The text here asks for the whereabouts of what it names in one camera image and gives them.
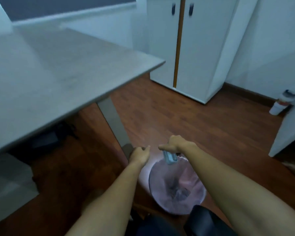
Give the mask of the person's right hand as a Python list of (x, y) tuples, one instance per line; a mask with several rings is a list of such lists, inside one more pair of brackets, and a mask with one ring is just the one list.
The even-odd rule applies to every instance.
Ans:
[(180, 135), (172, 135), (166, 144), (161, 144), (158, 149), (172, 154), (184, 154), (188, 149), (197, 146), (195, 143), (185, 140)]

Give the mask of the person's left hand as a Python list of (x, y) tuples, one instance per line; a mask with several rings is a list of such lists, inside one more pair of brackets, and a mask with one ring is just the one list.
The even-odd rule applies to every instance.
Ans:
[(133, 149), (132, 153), (130, 154), (129, 164), (131, 164), (131, 165), (134, 164), (142, 169), (146, 165), (146, 163), (148, 162), (149, 158), (150, 158), (150, 154), (149, 155), (138, 155), (137, 154), (137, 147), (136, 147)]

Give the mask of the light blue small box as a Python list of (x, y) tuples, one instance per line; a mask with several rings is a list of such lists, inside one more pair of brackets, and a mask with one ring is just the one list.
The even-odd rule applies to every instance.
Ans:
[(165, 150), (163, 150), (162, 153), (163, 153), (164, 160), (168, 165), (172, 165), (178, 162), (178, 156), (176, 153), (170, 153)]

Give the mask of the person's right forearm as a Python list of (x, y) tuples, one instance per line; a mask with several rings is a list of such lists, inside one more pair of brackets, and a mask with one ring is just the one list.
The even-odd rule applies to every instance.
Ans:
[(241, 236), (295, 236), (295, 210), (250, 178), (185, 142), (180, 150)]

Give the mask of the person's left forearm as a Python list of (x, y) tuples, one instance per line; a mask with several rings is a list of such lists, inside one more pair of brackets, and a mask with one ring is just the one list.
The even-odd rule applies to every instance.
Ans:
[(124, 236), (144, 165), (131, 161), (115, 182), (87, 206), (65, 236)]

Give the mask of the grey table leg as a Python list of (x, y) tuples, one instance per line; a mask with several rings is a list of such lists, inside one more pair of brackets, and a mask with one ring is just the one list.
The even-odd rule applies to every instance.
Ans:
[(134, 147), (124, 128), (120, 116), (117, 113), (111, 97), (109, 95), (105, 96), (101, 100), (97, 101), (97, 105), (107, 124), (109, 125), (112, 133), (114, 134), (119, 146), (121, 147), (125, 158), (127, 159), (127, 161), (129, 161), (130, 154), (133, 151)]

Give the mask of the waste bin with pink liner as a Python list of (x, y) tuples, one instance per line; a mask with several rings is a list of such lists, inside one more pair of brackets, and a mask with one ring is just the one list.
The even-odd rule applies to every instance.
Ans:
[(156, 162), (149, 174), (149, 190), (157, 204), (169, 214), (188, 215), (195, 205), (201, 205), (206, 188), (185, 157), (167, 164)]

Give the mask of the crumpled waste in bin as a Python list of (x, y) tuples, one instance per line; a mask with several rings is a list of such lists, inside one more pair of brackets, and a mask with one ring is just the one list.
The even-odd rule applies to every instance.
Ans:
[(190, 191), (181, 186), (177, 178), (174, 178), (171, 182), (169, 182), (167, 193), (169, 197), (176, 202), (184, 201), (190, 195)]

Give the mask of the person's dark trousers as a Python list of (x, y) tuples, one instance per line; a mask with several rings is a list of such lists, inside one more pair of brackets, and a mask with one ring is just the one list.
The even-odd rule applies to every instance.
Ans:
[(196, 205), (186, 216), (170, 216), (134, 203), (125, 236), (237, 236), (211, 210)]

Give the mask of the white two-door cabinet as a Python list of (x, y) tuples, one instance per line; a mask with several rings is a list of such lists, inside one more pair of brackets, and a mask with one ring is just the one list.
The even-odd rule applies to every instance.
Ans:
[(222, 88), (257, 2), (147, 0), (149, 52), (165, 60), (150, 79), (206, 104)]

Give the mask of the grey box under table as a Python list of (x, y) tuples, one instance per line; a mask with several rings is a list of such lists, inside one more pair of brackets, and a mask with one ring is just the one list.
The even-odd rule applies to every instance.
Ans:
[(30, 166), (0, 154), (0, 221), (39, 195)]

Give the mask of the white bottle with dark cap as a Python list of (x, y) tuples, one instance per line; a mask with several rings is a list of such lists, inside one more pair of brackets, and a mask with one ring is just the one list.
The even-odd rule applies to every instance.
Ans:
[(285, 90), (280, 94), (279, 98), (275, 101), (269, 113), (271, 115), (279, 115), (284, 109), (290, 106), (295, 100), (295, 92), (291, 90)]

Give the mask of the white door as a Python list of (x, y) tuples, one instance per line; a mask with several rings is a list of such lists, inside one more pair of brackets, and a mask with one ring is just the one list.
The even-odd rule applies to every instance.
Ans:
[[(295, 86), (289, 89), (295, 92)], [(279, 131), (275, 137), (273, 145), (271, 146), (269, 156), (274, 157), (285, 147), (295, 141), (295, 100), (291, 104), (291, 109), (286, 113)]]

